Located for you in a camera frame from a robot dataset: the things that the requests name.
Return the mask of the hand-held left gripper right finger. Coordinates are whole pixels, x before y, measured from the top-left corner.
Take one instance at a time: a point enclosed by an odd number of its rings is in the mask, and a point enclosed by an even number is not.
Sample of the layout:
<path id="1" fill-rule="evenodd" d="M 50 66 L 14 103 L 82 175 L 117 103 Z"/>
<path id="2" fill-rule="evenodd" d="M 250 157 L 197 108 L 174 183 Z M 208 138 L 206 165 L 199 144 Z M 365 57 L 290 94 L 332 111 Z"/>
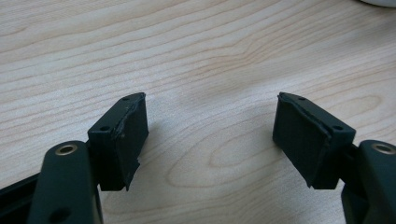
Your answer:
<path id="1" fill-rule="evenodd" d="M 306 184 L 335 189 L 342 154 L 353 145 L 356 131 L 303 96 L 278 95 L 273 141 Z"/>

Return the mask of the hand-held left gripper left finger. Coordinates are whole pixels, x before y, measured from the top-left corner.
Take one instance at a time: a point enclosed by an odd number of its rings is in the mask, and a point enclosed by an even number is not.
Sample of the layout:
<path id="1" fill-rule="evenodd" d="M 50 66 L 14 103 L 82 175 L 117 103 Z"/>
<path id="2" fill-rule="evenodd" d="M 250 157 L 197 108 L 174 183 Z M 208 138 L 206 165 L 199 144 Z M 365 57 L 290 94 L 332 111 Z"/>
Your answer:
<path id="1" fill-rule="evenodd" d="M 102 191 L 129 188 L 149 135 L 146 94 L 120 98 L 88 130 L 89 149 Z"/>

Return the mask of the white round object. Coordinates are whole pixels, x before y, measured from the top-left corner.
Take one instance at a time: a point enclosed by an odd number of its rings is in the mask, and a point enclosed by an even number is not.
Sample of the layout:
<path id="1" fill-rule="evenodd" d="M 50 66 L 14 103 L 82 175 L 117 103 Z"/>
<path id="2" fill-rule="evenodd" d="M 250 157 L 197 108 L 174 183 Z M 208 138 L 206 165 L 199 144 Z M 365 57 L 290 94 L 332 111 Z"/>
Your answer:
<path id="1" fill-rule="evenodd" d="M 396 0 L 361 0 L 361 1 L 373 6 L 396 8 Z"/>

